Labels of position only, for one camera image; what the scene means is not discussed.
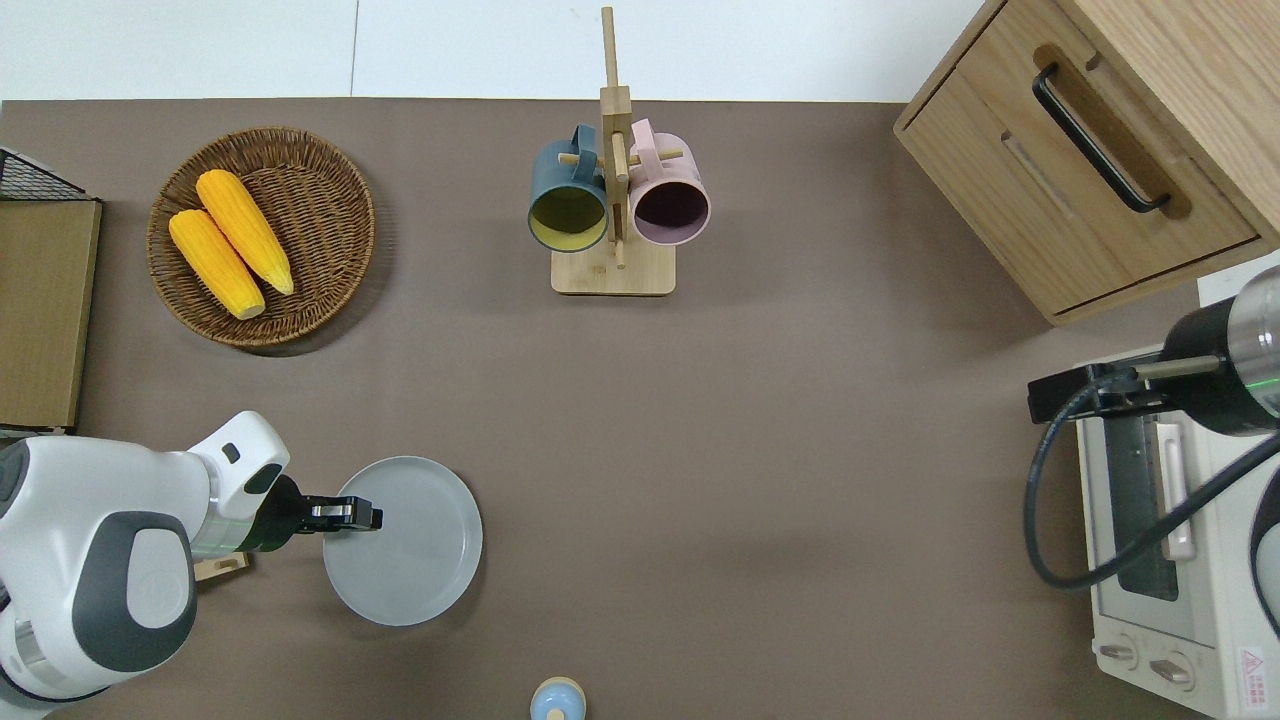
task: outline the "corn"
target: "corn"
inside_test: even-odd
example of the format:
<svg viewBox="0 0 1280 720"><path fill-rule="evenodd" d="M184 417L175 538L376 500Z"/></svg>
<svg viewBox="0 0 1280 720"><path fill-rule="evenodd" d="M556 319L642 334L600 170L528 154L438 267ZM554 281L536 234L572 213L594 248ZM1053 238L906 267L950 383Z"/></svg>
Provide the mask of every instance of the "corn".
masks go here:
<svg viewBox="0 0 1280 720"><path fill-rule="evenodd" d="M250 269L282 295L293 295L289 259L244 183L227 170L207 170L196 179L196 193Z"/></svg>
<svg viewBox="0 0 1280 720"><path fill-rule="evenodd" d="M200 282L232 315L247 320L262 314L262 291L209 213L183 210L169 218L169 236Z"/></svg>

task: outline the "wicker basket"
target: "wicker basket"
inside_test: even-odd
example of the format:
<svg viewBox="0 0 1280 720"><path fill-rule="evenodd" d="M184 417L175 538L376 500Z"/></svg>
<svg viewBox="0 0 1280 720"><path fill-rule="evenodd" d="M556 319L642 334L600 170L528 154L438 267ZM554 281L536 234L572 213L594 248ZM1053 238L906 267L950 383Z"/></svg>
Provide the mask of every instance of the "wicker basket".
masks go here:
<svg viewBox="0 0 1280 720"><path fill-rule="evenodd" d="M266 310L248 320L214 300L169 237L169 218L201 206L196 178L214 168L244 182L293 274L288 296L259 282ZM323 325L355 295L372 251L374 202L365 178L340 150L294 128L246 129L209 143L164 184L147 224L147 264L164 304L192 331L242 348L279 345Z"/></svg>

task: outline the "wooden mug holder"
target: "wooden mug holder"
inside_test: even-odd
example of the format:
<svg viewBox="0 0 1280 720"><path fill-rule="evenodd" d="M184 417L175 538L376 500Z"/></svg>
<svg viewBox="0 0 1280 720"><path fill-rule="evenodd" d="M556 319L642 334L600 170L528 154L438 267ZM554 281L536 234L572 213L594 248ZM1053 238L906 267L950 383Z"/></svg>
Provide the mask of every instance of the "wooden mug holder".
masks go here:
<svg viewBox="0 0 1280 720"><path fill-rule="evenodd" d="M604 20L604 73L600 88L600 152L604 165L604 197L608 231L604 241L580 252L552 252L552 288L562 295L662 296L676 290L676 249L655 245L635 232L627 202L630 167L639 158L627 156L631 135L631 88L618 85L618 59L613 40L613 8L600 10ZM680 152L663 154L663 159ZM577 156L562 154L562 163Z"/></svg>

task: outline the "drawer handle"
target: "drawer handle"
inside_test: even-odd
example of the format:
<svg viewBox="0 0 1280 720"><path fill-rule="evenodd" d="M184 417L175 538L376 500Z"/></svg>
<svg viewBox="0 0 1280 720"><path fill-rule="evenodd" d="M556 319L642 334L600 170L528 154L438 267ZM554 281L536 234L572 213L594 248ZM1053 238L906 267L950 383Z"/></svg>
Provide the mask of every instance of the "drawer handle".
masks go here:
<svg viewBox="0 0 1280 720"><path fill-rule="evenodd" d="M1161 195L1155 200L1147 200L1140 196L1129 181L1125 179L1120 170L1116 169L1115 164L1102 152L1098 143L1089 137L1089 133L1084 129L1080 123L1075 120L1071 113L1059 101L1057 96L1048 87L1048 78L1053 77L1057 72L1057 63L1050 63L1038 76L1036 76L1036 82L1032 85L1032 94L1036 100L1039 101L1048 117L1053 118L1057 127L1062 128L1068 140L1075 145L1076 150L1084 155L1084 159L1093 165L1093 169L1102 176L1107 186L1120 197L1120 201L1125 204L1134 213L1151 213L1161 205L1169 202L1169 193Z"/></svg>

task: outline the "oven window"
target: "oven window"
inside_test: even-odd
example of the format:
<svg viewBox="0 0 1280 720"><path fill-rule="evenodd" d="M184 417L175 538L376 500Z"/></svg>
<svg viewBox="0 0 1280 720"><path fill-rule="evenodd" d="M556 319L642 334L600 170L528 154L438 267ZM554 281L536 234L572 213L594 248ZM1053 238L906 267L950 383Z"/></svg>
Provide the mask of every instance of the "oven window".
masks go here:
<svg viewBox="0 0 1280 720"><path fill-rule="evenodd" d="M1111 480L1111 524L1119 550L1160 519L1156 420L1153 415L1108 418L1103 432ZM1170 602L1178 600L1178 566L1165 559L1160 546L1143 553L1117 577L1120 587L1132 593Z"/></svg>

